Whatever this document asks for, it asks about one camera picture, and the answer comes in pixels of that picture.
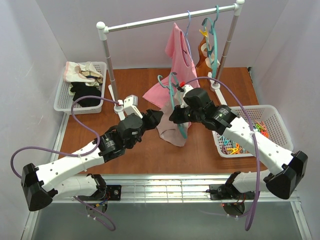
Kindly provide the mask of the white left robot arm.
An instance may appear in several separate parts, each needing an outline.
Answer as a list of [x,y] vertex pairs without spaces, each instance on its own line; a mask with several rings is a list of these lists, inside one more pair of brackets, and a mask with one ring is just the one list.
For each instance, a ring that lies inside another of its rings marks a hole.
[[100,176],[88,174],[80,180],[76,174],[124,155],[127,149],[141,142],[145,131],[158,126],[162,116],[162,111],[152,109],[141,116],[132,113],[73,156],[39,166],[25,165],[21,186],[29,211],[41,210],[59,198],[81,196],[92,201],[104,197],[107,186]]

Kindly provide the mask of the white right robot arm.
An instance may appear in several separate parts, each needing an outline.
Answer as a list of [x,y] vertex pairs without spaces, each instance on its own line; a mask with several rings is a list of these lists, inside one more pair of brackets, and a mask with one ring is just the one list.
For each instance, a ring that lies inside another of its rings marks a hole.
[[256,172],[236,171],[225,184],[211,190],[217,199],[236,199],[261,191],[287,200],[305,175],[308,156],[293,153],[274,143],[258,131],[251,130],[247,118],[241,117],[227,105],[215,105],[202,88],[189,90],[183,97],[183,105],[176,105],[169,120],[175,124],[201,123],[208,130],[238,143],[263,163],[267,170]]

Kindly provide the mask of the teal clothes hanger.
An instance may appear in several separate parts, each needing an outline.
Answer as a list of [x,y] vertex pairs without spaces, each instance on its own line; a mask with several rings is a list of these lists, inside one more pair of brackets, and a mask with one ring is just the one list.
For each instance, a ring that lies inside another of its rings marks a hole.
[[182,103],[181,97],[179,95],[180,84],[179,84],[179,81],[177,78],[177,73],[171,72],[168,75],[168,83],[167,84],[162,83],[162,78],[163,78],[162,75],[158,75],[157,81],[162,88],[168,89],[169,97],[170,97],[170,104],[171,104],[172,109],[174,110],[176,103],[179,103],[179,104]]

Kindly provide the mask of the mauve underwear white waistband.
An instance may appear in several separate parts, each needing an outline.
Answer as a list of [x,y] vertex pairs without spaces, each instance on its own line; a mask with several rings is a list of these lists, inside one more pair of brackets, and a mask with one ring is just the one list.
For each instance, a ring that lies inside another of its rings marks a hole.
[[160,138],[174,146],[183,147],[186,144],[188,128],[191,126],[191,123],[188,122],[180,125],[182,127],[182,131],[184,132],[184,137],[179,129],[179,125],[169,121],[169,117],[173,112],[172,103],[170,100],[164,105],[161,111],[163,112],[163,116],[159,125],[156,127]]

